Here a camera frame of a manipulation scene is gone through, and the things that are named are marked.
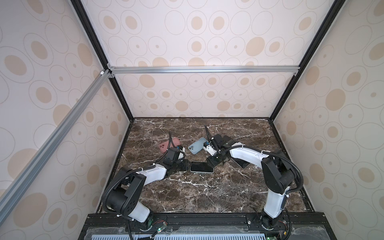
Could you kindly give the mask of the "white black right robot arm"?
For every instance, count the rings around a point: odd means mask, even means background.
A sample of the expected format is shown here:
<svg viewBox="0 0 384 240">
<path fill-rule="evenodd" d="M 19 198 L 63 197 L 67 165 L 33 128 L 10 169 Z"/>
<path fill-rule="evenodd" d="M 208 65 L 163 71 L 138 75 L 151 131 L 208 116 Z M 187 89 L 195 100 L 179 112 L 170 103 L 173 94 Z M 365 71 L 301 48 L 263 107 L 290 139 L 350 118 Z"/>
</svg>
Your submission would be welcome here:
<svg viewBox="0 0 384 240">
<path fill-rule="evenodd" d="M 213 164 L 228 158 L 241 160 L 262 169 L 268 188 L 262 216 L 268 220 L 277 219 L 283 212 L 289 195 L 303 188 L 302 172 L 284 154 L 259 150 L 221 135 L 215 135 L 205 142 L 203 149 L 211 155 L 210 161 Z"/>
</svg>

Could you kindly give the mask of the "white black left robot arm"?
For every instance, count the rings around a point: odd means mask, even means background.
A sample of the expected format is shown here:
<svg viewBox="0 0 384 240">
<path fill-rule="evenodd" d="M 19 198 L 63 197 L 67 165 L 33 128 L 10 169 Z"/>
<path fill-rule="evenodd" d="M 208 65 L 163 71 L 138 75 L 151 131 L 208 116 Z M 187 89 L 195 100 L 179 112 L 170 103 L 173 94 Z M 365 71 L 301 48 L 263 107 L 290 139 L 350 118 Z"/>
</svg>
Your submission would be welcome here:
<svg viewBox="0 0 384 240">
<path fill-rule="evenodd" d="M 137 169 L 124 166 L 103 193 L 103 210 L 130 221 L 148 223 L 152 220 L 152 211 L 139 201 L 144 186 L 164 180 L 174 173 L 184 172 L 187 168 L 185 148 L 181 145 L 170 147 L 151 166 Z"/>
</svg>

